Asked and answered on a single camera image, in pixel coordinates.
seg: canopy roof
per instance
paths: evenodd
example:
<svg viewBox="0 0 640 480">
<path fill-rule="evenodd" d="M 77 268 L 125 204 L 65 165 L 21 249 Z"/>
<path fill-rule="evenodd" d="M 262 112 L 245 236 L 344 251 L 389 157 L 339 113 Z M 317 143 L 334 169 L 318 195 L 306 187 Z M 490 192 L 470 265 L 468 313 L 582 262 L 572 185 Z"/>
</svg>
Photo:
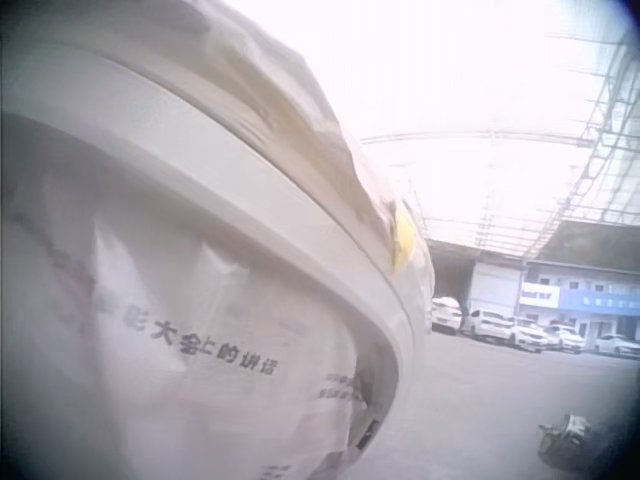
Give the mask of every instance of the canopy roof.
<svg viewBox="0 0 640 480">
<path fill-rule="evenodd" d="M 316 74 L 425 236 L 535 257 L 564 220 L 640 225 L 640 71 L 612 2 L 229 2 Z"/>
</svg>

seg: yellow tape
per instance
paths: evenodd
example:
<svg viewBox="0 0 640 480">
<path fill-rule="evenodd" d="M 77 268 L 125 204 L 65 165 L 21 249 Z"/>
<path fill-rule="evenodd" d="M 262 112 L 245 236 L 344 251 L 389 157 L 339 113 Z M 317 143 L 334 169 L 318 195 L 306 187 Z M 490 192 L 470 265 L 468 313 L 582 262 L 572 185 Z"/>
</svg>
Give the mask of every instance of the yellow tape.
<svg viewBox="0 0 640 480">
<path fill-rule="evenodd" d="M 396 228 L 394 238 L 393 273 L 398 273 L 411 260 L 416 248 L 416 226 L 404 205 L 396 208 Z"/>
</svg>

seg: blue signboard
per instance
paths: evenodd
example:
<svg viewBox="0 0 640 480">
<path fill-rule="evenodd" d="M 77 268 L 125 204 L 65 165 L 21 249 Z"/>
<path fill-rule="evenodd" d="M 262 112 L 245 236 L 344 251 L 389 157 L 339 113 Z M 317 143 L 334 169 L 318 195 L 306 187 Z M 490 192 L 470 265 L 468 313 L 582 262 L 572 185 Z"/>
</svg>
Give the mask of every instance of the blue signboard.
<svg viewBox="0 0 640 480">
<path fill-rule="evenodd" d="M 576 312 L 640 316 L 640 295 L 562 288 L 558 308 Z"/>
</svg>

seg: parked car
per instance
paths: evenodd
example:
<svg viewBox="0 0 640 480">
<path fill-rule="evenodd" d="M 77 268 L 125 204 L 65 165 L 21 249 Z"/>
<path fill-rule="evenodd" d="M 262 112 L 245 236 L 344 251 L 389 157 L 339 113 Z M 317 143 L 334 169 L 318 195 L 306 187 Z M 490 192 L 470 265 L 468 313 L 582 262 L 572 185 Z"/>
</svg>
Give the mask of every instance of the parked car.
<svg viewBox="0 0 640 480">
<path fill-rule="evenodd" d="M 434 329 L 446 330 L 456 334 L 462 324 L 462 311 L 454 298 L 434 298 L 432 303 L 431 320 Z"/>
<path fill-rule="evenodd" d="M 545 332 L 555 333 L 558 336 L 558 343 L 554 347 L 556 350 L 571 350 L 576 355 L 584 350 L 584 338 L 573 327 L 552 325 Z"/>
<path fill-rule="evenodd" d="M 469 316 L 469 328 L 474 339 L 491 338 L 504 343 L 511 336 L 512 326 L 513 320 L 487 310 L 475 310 Z"/>
<path fill-rule="evenodd" d="M 558 332 L 547 327 L 543 329 L 544 334 L 547 336 L 547 350 L 557 350 L 560 345 L 560 335 Z"/>
<path fill-rule="evenodd" d="M 541 353 L 547 348 L 547 334 L 533 320 L 526 318 L 512 318 L 514 324 L 511 327 L 509 345 L 512 347 L 524 347 Z"/>
<path fill-rule="evenodd" d="M 596 340 L 596 353 L 608 353 L 616 357 L 640 357 L 640 344 L 624 335 L 603 335 Z"/>
</svg>

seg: pavement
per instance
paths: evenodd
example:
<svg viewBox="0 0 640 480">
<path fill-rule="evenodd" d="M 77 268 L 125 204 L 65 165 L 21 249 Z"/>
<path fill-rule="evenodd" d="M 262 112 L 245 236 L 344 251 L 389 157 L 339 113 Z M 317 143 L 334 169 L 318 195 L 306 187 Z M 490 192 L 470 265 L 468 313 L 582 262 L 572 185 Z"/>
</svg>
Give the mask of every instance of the pavement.
<svg viewBox="0 0 640 480">
<path fill-rule="evenodd" d="M 570 479 L 537 457 L 538 425 L 633 408 L 636 360 L 535 354 L 433 332 L 411 391 L 347 480 Z"/>
</svg>

